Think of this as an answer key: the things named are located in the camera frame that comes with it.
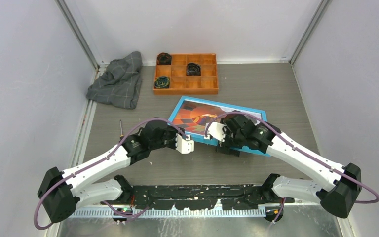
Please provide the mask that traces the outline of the black yellow screwdriver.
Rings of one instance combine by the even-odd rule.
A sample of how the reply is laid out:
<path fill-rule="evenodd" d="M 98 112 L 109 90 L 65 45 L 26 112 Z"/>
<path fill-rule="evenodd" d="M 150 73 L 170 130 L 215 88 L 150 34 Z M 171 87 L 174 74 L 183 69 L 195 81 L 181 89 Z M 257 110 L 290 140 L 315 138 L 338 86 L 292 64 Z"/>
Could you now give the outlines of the black yellow screwdriver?
<path fill-rule="evenodd" d="M 119 121 L 119 126 L 120 126 L 120 137 L 123 137 L 123 125 L 122 125 L 122 120 Z"/>

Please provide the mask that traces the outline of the blue picture frame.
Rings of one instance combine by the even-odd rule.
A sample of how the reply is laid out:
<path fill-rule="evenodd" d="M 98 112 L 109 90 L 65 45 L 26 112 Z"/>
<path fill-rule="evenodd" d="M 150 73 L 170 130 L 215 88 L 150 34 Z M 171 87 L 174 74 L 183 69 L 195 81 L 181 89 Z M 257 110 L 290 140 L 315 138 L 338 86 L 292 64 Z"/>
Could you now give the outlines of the blue picture frame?
<path fill-rule="evenodd" d="M 259 123 L 256 118 L 267 121 L 266 112 L 263 110 L 189 96 L 181 97 L 168 120 L 177 127 L 183 128 L 186 135 L 192 136 L 193 141 L 211 145 L 216 148 L 218 145 L 220 145 L 219 141 L 216 139 L 204 139 L 206 123 L 211 123 L 217 116 L 232 111 L 247 113 L 247 117 L 255 125 Z M 248 147 L 243 147 L 241 149 L 234 148 L 234 150 L 238 150 L 240 153 L 244 152 L 265 157 L 270 156 L 258 150 L 251 150 Z"/>

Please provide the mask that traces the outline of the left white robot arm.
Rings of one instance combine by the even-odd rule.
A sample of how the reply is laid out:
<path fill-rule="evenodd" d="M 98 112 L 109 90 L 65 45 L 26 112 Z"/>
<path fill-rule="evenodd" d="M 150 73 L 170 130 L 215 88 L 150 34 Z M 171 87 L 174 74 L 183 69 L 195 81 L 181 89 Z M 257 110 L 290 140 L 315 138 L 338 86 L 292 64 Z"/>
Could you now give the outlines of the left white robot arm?
<path fill-rule="evenodd" d="M 35 227 L 46 230 L 93 203 L 116 200 L 127 204 L 132 192 L 126 181 L 110 179 L 99 183 L 98 180 L 163 148 L 189 154 L 194 151 L 194 141 L 183 128 L 163 118 L 152 118 L 137 124 L 116 145 L 92 160 L 65 170 L 57 167 L 47 170 L 37 193 Z"/>

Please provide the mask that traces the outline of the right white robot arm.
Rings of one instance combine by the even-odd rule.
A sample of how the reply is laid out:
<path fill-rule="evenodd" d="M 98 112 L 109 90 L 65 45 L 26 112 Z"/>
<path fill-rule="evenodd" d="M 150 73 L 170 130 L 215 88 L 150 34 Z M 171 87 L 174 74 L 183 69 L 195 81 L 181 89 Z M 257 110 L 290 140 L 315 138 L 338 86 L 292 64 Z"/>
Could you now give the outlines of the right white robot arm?
<path fill-rule="evenodd" d="M 348 217 L 357 203 L 362 190 L 358 185 L 361 181 L 358 166 L 323 158 L 268 122 L 260 119 L 254 124 L 246 113 L 225 113 L 206 126 L 205 137 L 217 139 L 226 149 L 248 147 L 269 154 L 310 177 L 303 180 L 270 174 L 261 187 L 261 195 L 267 202 L 302 199 L 320 204 L 339 218 Z"/>

